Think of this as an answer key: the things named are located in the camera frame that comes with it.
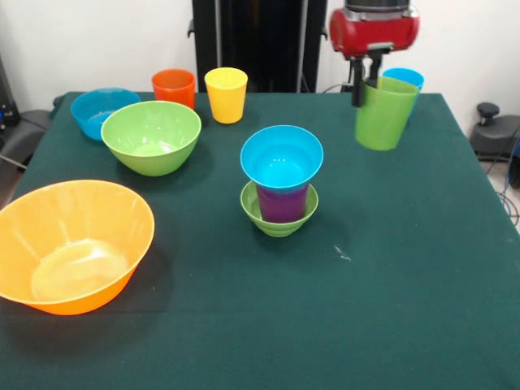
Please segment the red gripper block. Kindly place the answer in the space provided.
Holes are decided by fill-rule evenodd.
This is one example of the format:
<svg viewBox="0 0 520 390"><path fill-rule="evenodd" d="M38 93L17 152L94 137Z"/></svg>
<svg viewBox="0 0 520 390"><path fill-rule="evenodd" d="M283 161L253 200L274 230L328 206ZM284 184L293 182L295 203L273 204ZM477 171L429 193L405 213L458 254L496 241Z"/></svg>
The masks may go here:
<svg viewBox="0 0 520 390"><path fill-rule="evenodd" d="M374 13L356 12L347 7L336 9L329 20L329 35L335 52L346 59L369 55L370 70L366 83L376 88L383 51L407 50L413 45L420 25L417 10ZM359 108L364 97L364 64L361 58L353 58L352 105Z"/></svg>

